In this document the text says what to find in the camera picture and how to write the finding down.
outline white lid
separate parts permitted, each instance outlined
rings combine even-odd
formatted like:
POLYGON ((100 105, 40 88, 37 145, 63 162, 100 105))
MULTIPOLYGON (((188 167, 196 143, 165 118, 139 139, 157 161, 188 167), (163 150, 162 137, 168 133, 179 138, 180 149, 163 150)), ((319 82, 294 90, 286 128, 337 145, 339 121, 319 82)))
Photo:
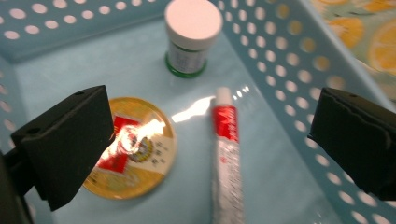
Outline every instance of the white lid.
POLYGON ((208 49, 221 31, 219 10, 207 0, 173 0, 165 10, 170 40, 183 49, 208 49))
POLYGON ((233 97, 230 89, 220 87, 216 90, 216 105, 233 105, 233 97))

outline jar lid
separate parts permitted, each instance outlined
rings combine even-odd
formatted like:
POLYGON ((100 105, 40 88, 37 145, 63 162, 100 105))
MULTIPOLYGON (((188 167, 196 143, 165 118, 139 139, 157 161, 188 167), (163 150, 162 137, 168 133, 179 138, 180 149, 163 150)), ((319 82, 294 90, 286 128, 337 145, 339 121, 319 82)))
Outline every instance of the jar lid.
POLYGON ((221 14, 206 0, 174 0, 164 16, 170 40, 183 49, 208 49, 221 31, 221 14))

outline toothpaste tube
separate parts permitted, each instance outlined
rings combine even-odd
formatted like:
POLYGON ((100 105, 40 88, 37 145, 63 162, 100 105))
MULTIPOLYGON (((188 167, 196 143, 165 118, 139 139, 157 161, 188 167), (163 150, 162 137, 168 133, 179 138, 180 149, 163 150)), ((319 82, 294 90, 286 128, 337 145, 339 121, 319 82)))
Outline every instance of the toothpaste tube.
POLYGON ((228 88, 218 88, 212 111, 216 152, 212 180, 213 223, 244 223, 236 108, 228 88))

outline gold round tin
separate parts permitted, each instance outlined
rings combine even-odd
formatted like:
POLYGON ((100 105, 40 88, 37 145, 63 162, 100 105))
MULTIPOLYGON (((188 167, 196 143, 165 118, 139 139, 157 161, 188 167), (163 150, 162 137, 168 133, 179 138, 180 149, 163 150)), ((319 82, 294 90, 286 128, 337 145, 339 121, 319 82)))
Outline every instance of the gold round tin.
POLYGON ((177 154, 175 133, 165 114, 147 101, 111 99, 110 109, 116 139, 84 187, 108 199, 137 197, 154 189, 168 174, 177 154))

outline perforated basket side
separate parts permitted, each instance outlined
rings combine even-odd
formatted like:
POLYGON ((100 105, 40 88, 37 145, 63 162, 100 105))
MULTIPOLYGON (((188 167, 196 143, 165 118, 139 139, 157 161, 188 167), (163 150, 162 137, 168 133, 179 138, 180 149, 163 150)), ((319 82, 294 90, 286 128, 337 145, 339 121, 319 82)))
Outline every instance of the perforated basket side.
POLYGON ((14 148, 10 135, 26 122, 18 81, 11 64, 0 56, 0 148, 14 148))
POLYGON ((12 61, 163 14, 168 1, 0 2, 0 52, 12 61))
POLYGON ((340 218, 345 223, 396 220, 396 203, 362 192, 306 138, 323 87, 352 91, 394 109, 320 16, 307 1, 233 0, 217 5, 224 32, 340 218))

